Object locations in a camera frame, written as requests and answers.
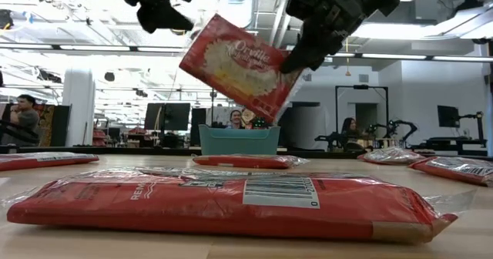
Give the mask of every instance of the red package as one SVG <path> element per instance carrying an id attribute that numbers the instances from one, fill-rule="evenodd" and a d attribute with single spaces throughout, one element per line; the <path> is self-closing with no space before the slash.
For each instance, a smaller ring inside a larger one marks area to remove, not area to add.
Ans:
<path id="1" fill-rule="evenodd" d="M 388 147 L 362 154 L 358 156 L 358 159 L 368 163 L 408 165 L 410 163 L 423 160 L 424 157 L 412 151 L 403 150 L 399 147 Z"/>
<path id="2" fill-rule="evenodd" d="M 272 123 L 301 74 L 279 72 L 286 55 L 215 15 L 179 67 Z"/>
<path id="3" fill-rule="evenodd" d="M 448 179 L 493 187 L 493 163 L 460 157 L 430 157 L 409 166 Z"/>
<path id="4" fill-rule="evenodd" d="M 89 163 L 97 160 L 99 158 L 96 155 L 70 152 L 2 154 L 0 155 L 0 171 L 57 167 L 77 163 Z"/>
<path id="5" fill-rule="evenodd" d="M 193 168 L 83 173 L 3 204 L 18 224 L 411 243 L 457 219 L 370 177 Z"/>
<path id="6" fill-rule="evenodd" d="M 212 155 L 196 156 L 193 158 L 195 163 L 204 166 L 218 167 L 246 167 L 246 168 L 265 168 L 265 169 L 287 169 L 308 163 L 308 160 L 296 156 L 278 155 Z"/>

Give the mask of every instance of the table surface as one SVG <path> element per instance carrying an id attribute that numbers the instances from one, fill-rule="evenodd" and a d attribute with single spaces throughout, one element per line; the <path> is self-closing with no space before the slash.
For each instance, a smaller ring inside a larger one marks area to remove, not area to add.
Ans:
<path id="1" fill-rule="evenodd" d="M 30 190 L 59 177 L 88 170 L 192 165 L 193 162 L 184 156 L 108 155 L 102 156 L 99 163 L 0 172 L 0 199 Z M 455 194 L 474 189 L 478 191 L 468 212 L 431 243 L 422 245 L 47 228 L 10 224 L 5 220 L 5 211 L 0 208 L 0 258 L 493 258 L 493 189 L 433 177 L 404 166 L 378 166 L 356 160 L 312 160 L 298 169 L 289 171 L 352 172 L 371 175 L 410 187 L 424 196 Z"/>

